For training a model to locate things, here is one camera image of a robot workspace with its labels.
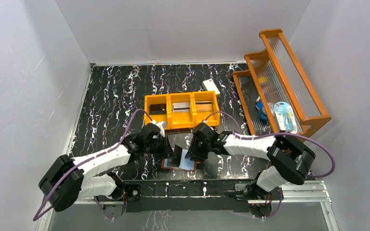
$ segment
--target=gray floor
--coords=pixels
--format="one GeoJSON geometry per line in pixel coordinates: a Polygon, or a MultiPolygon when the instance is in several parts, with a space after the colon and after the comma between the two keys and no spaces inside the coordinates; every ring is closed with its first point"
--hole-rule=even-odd
{"type": "Polygon", "coordinates": [[[111,223],[96,204],[77,204],[54,213],[50,231],[327,231],[320,203],[283,203],[265,222],[232,211],[125,213],[111,223]]]}

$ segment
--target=wooden frame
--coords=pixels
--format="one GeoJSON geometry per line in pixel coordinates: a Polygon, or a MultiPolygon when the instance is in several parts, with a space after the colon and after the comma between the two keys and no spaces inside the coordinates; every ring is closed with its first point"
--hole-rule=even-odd
{"type": "MultiPolygon", "coordinates": [[[[269,59],[275,73],[287,95],[287,98],[289,99],[291,106],[293,108],[293,111],[300,123],[300,126],[302,127],[303,131],[300,133],[301,135],[304,135],[306,137],[312,136],[316,131],[318,131],[322,126],[324,126],[328,121],[331,120],[330,115],[327,113],[327,110],[325,109],[323,103],[321,102],[320,98],[318,97],[316,91],[314,90],[313,86],[311,85],[307,75],[305,74],[303,68],[301,67],[297,57],[295,56],[293,50],[291,49],[290,45],[288,44],[286,38],[284,37],[281,29],[270,29],[270,30],[263,30],[259,33],[260,38],[262,39],[265,49],[260,52],[252,52],[245,54],[245,60],[247,62],[247,66],[249,68],[249,71],[237,71],[233,73],[233,79],[235,80],[236,88],[238,90],[238,94],[240,95],[240,101],[243,107],[243,111],[247,113],[246,118],[248,121],[248,127],[251,133],[254,133],[253,123],[250,121],[249,112],[247,110],[246,103],[244,102],[244,98],[242,95],[242,91],[240,89],[240,85],[238,83],[238,77],[241,76],[250,76],[253,78],[253,81],[255,83],[255,86],[257,88],[257,91],[262,98],[264,109],[268,115],[271,115],[270,107],[267,103],[267,99],[264,95],[264,91],[260,85],[259,78],[256,74],[256,72],[261,73],[261,69],[264,68],[263,66],[254,67],[252,64],[252,60],[260,60],[263,59],[263,57],[266,57],[266,59],[269,59]],[[277,60],[277,57],[272,50],[271,44],[268,41],[269,37],[278,37],[280,41],[282,42],[284,48],[286,49],[289,57],[291,58],[292,63],[294,64],[294,67],[296,68],[298,74],[301,77],[301,80],[303,81],[305,87],[307,88],[310,97],[312,98],[315,106],[317,107],[318,111],[320,112],[320,116],[312,116],[312,117],[305,117],[304,112],[302,110],[302,106],[297,100],[297,97],[293,91],[293,89],[290,86],[290,83],[288,82],[286,78],[286,74],[284,73],[279,61],[277,60]]],[[[272,128],[273,132],[278,131],[278,126],[276,121],[272,116],[269,116],[269,123],[270,127],[272,128]]]]}

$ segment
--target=black marble table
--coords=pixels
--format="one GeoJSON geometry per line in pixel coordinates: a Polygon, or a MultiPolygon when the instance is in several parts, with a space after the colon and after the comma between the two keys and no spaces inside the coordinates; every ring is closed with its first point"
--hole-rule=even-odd
{"type": "MultiPolygon", "coordinates": [[[[92,70],[70,155],[94,153],[117,143],[132,113],[144,108],[145,95],[200,91],[203,90],[202,82],[209,78],[221,92],[219,108],[240,124],[237,128],[230,118],[222,116],[217,130],[241,130],[249,134],[232,79],[234,71],[246,69],[245,64],[96,66],[92,70]]],[[[130,132],[139,131],[143,124],[143,115],[138,115],[130,132]]],[[[168,137],[172,147],[176,143],[187,148],[191,130],[171,131],[168,137]]],[[[123,180],[253,179],[269,164],[251,156],[213,153],[198,164],[196,172],[163,169],[161,162],[145,154],[138,161],[111,170],[123,180]]]]}

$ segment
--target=gray wall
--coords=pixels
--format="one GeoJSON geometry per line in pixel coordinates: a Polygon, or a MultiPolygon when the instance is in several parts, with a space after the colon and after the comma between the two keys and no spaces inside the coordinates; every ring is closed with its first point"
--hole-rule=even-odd
{"type": "MultiPolygon", "coordinates": [[[[370,1],[312,0],[290,44],[332,116],[314,137],[337,161],[325,181],[338,225],[370,230],[370,1]]],[[[315,165],[330,166],[321,152],[315,165]]]]}
{"type": "Polygon", "coordinates": [[[30,231],[90,65],[53,0],[0,2],[0,230],[30,231]]]}
{"type": "Polygon", "coordinates": [[[90,63],[243,60],[263,29],[289,39],[310,0],[56,0],[90,63]]]}

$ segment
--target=yellow storage container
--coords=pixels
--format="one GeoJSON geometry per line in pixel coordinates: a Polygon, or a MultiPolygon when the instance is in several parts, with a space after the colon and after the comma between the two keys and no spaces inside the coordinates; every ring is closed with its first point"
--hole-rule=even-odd
{"type": "MultiPolygon", "coordinates": [[[[216,99],[216,94],[214,91],[195,91],[192,93],[192,105],[194,106],[195,110],[195,123],[194,126],[198,125],[202,122],[210,113],[219,111],[218,101],[216,99]],[[197,111],[197,104],[198,102],[212,102],[212,110],[206,112],[198,112],[197,111]]],[[[221,115],[220,113],[216,113],[209,117],[207,124],[212,127],[219,126],[220,124],[221,115]]]]}
{"type": "MultiPolygon", "coordinates": [[[[153,104],[161,104],[164,103],[166,104],[166,114],[164,115],[151,115],[152,119],[154,119],[157,122],[161,121],[166,121],[167,122],[167,127],[165,128],[166,130],[171,129],[170,126],[170,117],[171,117],[171,111],[168,110],[170,103],[169,95],[164,94],[164,95],[146,95],[145,96],[145,108],[144,110],[148,113],[150,113],[149,107],[153,104]]],[[[144,116],[144,124],[150,123],[151,120],[147,117],[144,116]]]]}
{"type": "Polygon", "coordinates": [[[168,99],[170,102],[168,103],[168,112],[171,112],[170,124],[171,129],[180,129],[180,128],[193,128],[195,124],[195,109],[192,104],[192,93],[175,93],[175,94],[168,94],[168,99]],[[186,103],[189,102],[190,110],[189,112],[173,112],[172,111],[172,104],[173,103],[186,103]]]}

